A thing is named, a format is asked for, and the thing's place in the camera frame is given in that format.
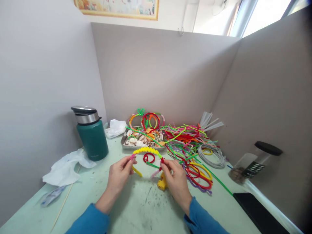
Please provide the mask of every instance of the wooden stick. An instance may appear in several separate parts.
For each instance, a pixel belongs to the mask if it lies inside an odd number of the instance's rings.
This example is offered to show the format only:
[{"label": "wooden stick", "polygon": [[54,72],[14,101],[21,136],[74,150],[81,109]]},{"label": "wooden stick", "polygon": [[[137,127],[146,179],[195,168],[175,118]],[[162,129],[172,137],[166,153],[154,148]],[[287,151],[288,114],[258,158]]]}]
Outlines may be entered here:
[{"label": "wooden stick", "polygon": [[54,222],[54,224],[53,224],[53,227],[52,227],[50,233],[52,233],[53,228],[55,227],[56,222],[57,222],[58,219],[59,219],[59,215],[61,214],[61,212],[62,212],[62,210],[63,210],[63,207],[64,207],[64,205],[65,205],[65,202],[66,202],[66,200],[67,200],[67,198],[68,198],[69,193],[71,192],[71,189],[72,189],[72,185],[73,185],[73,184],[74,184],[74,183],[71,184],[71,187],[70,187],[69,190],[68,190],[68,193],[67,193],[67,195],[66,195],[66,197],[65,197],[65,200],[64,200],[64,202],[63,202],[63,205],[62,205],[61,209],[59,210],[59,213],[58,213],[58,215],[57,215],[57,217],[56,217],[56,219],[55,219],[55,222]]}]

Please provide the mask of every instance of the metal tray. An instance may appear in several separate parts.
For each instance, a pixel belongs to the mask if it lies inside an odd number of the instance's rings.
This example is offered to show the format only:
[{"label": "metal tray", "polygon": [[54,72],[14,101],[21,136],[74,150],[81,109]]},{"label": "metal tray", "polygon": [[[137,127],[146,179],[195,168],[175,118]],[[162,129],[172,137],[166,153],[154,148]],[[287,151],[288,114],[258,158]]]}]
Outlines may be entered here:
[{"label": "metal tray", "polygon": [[[125,146],[124,145],[124,143],[126,142],[126,140],[128,138],[127,132],[128,132],[128,130],[126,130],[124,132],[123,137],[121,138],[120,144],[121,144],[122,148],[125,149],[125,150],[137,150],[137,149],[142,148],[141,146]],[[164,147],[151,147],[151,148],[154,148],[154,149],[158,150],[158,152],[163,152],[165,149],[167,149],[166,145],[167,144],[165,144]]]}]

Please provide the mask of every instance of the wall hook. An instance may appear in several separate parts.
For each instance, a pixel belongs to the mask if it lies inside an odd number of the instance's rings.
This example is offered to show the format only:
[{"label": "wall hook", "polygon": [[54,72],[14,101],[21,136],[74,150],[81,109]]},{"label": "wall hook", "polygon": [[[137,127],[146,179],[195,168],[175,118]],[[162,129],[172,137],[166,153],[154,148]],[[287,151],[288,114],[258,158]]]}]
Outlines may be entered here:
[{"label": "wall hook", "polygon": [[178,32],[179,32],[179,35],[180,35],[180,36],[183,36],[183,34],[184,34],[184,27],[182,27],[181,32],[180,32],[180,29],[178,28]]}]

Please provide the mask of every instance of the hand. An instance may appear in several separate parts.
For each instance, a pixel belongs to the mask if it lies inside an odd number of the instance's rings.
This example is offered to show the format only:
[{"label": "hand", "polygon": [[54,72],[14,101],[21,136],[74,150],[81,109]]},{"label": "hand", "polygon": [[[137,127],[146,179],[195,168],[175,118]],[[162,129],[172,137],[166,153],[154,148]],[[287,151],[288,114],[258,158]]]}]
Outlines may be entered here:
[{"label": "hand", "polygon": [[107,215],[110,213],[129,175],[134,174],[133,164],[137,164],[136,157],[130,160],[130,156],[127,156],[111,165],[106,190],[95,204],[98,210]]},{"label": "hand", "polygon": [[166,176],[167,184],[170,189],[172,196],[175,198],[177,203],[181,206],[187,216],[189,216],[189,206],[193,199],[189,192],[188,182],[186,179],[185,170],[179,164],[177,160],[164,160],[164,164],[160,166]]}]

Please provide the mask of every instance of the glass jar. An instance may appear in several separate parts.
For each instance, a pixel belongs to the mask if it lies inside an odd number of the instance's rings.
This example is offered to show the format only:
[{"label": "glass jar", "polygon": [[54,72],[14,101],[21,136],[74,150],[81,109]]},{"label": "glass jar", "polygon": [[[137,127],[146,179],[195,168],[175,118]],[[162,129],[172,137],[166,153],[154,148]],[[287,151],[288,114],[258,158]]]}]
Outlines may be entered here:
[{"label": "glass jar", "polygon": [[235,164],[228,175],[236,183],[242,185],[246,180],[253,178],[267,165],[271,155],[280,156],[283,153],[280,149],[268,143],[257,141],[248,153]]}]

